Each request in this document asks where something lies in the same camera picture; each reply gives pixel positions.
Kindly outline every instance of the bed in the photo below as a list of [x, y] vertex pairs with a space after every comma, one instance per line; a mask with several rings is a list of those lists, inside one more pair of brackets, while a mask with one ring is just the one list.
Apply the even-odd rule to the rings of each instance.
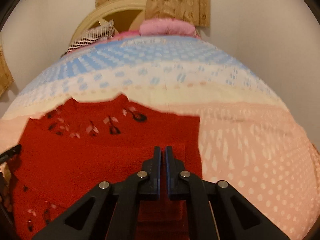
[[[105, 3], [71, 40], [111, 19], [115, 33], [138, 30], [145, 4]], [[194, 37], [122, 37], [64, 55], [26, 86], [0, 120], [0, 152], [18, 143], [28, 118], [40, 118], [70, 97], [98, 102], [119, 93], [159, 111], [199, 115], [203, 178], [229, 181], [290, 239], [303, 239], [316, 222], [320, 157], [305, 131], [263, 80]], [[9, 181], [7, 166], [1, 171]]]

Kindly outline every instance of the striped pillow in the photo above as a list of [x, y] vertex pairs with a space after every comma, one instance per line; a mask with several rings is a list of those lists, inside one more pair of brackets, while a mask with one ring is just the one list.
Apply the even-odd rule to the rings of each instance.
[[113, 28], [113, 20], [107, 22], [105, 25], [87, 30], [70, 43], [66, 53], [84, 46], [88, 46], [103, 37], [112, 39], [112, 35], [114, 32], [115, 30]]

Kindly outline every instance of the white polka dot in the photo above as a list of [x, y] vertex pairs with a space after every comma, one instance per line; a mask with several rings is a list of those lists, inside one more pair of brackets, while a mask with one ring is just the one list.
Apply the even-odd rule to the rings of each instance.
[[217, 181], [218, 181], [218, 178], [217, 178], [217, 177], [212, 177], [212, 178], [211, 178], [211, 182], [217, 183]]
[[239, 186], [239, 187], [244, 187], [244, 182], [243, 182], [242, 180], [239, 181], [239, 182], [238, 182], [238, 186]]

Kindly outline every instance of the pillow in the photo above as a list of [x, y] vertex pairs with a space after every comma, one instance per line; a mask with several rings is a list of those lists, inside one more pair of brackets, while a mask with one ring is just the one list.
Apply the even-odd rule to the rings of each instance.
[[140, 25], [139, 33], [141, 36], [146, 35], [183, 35], [198, 38], [194, 25], [171, 18], [154, 18], [145, 20]]
[[114, 31], [113, 20], [107, 22], [102, 26], [87, 30], [70, 43], [67, 53], [95, 43], [97, 40], [103, 37], [112, 39]]

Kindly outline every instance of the pink pillow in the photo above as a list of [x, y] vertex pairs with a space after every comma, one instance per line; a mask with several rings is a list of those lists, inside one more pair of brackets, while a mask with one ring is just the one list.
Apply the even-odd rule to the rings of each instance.
[[141, 36], [147, 35], [183, 35], [198, 38], [196, 28], [187, 22], [171, 18], [145, 20], [139, 29]]

